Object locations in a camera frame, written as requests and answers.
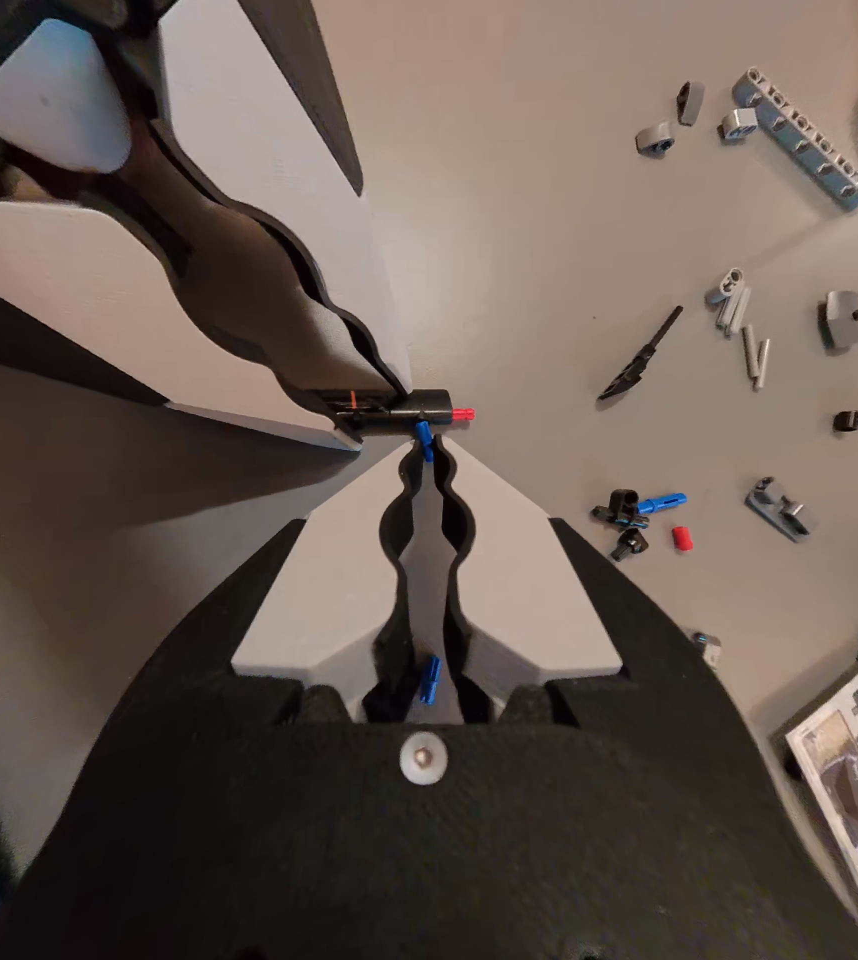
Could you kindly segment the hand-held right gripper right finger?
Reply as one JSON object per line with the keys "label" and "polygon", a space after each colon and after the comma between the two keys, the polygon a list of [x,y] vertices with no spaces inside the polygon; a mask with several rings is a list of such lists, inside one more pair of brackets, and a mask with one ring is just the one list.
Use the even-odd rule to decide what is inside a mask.
{"label": "hand-held right gripper right finger", "polygon": [[435,486],[455,553],[442,630],[461,721],[491,722],[521,687],[618,675],[623,659],[548,513],[443,437]]}

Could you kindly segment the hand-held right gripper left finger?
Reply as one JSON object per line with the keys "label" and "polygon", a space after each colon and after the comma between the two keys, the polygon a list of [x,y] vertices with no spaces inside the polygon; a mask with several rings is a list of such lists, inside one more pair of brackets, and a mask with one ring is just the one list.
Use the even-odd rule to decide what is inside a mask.
{"label": "hand-held right gripper left finger", "polygon": [[393,721],[418,684],[402,556],[423,451],[405,441],[305,519],[232,655],[243,677],[330,687],[350,715]]}

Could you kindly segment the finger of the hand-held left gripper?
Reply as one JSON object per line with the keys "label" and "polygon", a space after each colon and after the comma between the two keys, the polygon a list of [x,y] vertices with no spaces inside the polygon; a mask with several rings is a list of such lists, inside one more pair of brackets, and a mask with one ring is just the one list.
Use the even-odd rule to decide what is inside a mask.
{"label": "finger of the hand-held left gripper", "polygon": [[357,191],[241,2],[175,2],[157,24],[164,115],[216,197],[284,235],[317,300],[358,330],[368,360],[401,394],[408,349]]}
{"label": "finger of the hand-held left gripper", "polygon": [[159,258],[110,215],[68,202],[0,200],[0,298],[188,415],[357,452],[267,366],[197,328]]}

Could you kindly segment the black lego shock absorber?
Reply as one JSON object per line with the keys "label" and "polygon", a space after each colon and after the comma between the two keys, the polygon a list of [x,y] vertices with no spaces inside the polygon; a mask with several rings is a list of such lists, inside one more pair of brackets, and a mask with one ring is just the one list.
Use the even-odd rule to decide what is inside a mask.
{"label": "black lego shock absorber", "polygon": [[454,407],[447,390],[314,390],[315,396],[335,415],[346,432],[363,436],[372,432],[412,434],[417,423],[449,426]]}

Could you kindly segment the black lego cross connector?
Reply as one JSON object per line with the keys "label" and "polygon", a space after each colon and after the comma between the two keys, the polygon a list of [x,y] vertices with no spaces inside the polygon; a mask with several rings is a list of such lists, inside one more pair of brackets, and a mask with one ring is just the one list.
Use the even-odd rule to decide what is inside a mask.
{"label": "black lego cross connector", "polygon": [[608,504],[593,507],[590,516],[620,531],[644,530],[649,526],[648,516],[639,510],[639,494],[629,488],[615,489]]}

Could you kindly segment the long dark grey lego panel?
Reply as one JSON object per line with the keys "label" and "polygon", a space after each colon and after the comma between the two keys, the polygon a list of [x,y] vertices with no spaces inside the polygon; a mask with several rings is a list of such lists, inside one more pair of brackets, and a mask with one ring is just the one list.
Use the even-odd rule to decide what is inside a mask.
{"label": "long dark grey lego panel", "polygon": [[807,505],[792,499],[773,476],[755,482],[747,492],[745,505],[795,544],[808,540],[815,529]]}

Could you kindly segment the grey lego panel piece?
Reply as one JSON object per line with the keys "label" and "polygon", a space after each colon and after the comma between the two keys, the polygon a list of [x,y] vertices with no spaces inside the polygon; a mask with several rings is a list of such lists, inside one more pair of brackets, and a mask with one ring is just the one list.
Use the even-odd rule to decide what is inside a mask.
{"label": "grey lego panel piece", "polygon": [[829,352],[844,352],[858,344],[858,293],[830,291],[819,306],[819,334]]}

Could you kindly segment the long grey lego beam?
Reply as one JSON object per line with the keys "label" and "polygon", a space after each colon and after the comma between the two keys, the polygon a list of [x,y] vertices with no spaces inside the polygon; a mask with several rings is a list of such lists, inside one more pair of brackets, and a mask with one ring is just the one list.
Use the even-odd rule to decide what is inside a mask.
{"label": "long grey lego beam", "polygon": [[858,167],[759,67],[738,78],[732,97],[737,108],[755,112],[759,130],[841,210],[858,210]]}

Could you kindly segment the black blade piece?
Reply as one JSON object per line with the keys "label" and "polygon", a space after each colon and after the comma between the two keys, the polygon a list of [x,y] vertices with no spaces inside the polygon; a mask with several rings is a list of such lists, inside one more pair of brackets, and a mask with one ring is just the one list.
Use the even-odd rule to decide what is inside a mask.
{"label": "black blade piece", "polygon": [[684,306],[677,305],[670,315],[663,321],[658,330],[651,339],[640,347],[626,366],[613,378],[605,389],[597,396],[597,402],[607,402],[619,397],[627,391],[633,389],[639,384],[642,376],[648,368],[651,359],[655,355],[659,344],[663,341],[668,331],[684,312]]}

